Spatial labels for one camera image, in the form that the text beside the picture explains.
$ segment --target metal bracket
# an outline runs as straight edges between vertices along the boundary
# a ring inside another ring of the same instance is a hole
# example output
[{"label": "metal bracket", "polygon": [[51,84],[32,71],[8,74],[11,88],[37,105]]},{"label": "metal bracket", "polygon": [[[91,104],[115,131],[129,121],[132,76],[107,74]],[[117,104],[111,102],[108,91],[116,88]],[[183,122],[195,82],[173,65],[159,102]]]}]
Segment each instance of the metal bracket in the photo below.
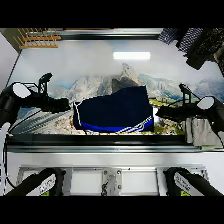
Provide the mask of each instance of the metal bracket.
[{"label": "metal bracket", "polygon": [[103,169],[102,196],[119,196],[122,189],[122,169]]}]

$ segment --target gray cloth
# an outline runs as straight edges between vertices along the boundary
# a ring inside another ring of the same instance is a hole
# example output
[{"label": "gray cloth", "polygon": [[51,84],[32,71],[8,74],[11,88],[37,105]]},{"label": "gray cloth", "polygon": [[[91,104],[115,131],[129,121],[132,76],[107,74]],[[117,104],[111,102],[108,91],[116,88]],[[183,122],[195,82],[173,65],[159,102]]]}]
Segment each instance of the gray cloth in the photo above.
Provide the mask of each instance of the gray cloth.
[{"label": "gray cloth", "polygon": [[186,141],[194,146],[222,146],[212,131],[207,119],[187,118],[185,122]]}]

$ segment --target dark blue cloth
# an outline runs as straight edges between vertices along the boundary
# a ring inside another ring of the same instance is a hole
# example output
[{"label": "dark blue cloth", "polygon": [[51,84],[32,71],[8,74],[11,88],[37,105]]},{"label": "dark blue cloth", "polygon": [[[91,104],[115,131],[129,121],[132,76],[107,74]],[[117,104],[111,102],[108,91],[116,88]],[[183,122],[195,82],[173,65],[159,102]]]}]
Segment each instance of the dark blue cloth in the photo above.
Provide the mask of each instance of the dark blue cloth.
[{"label": "dark blue cloth", "polygon": [[145,86],[128,87],[111,95],[84,100],[79,106],[81,126],[74,106],[74,126],[97,132],[154,131],[153,108]]}]

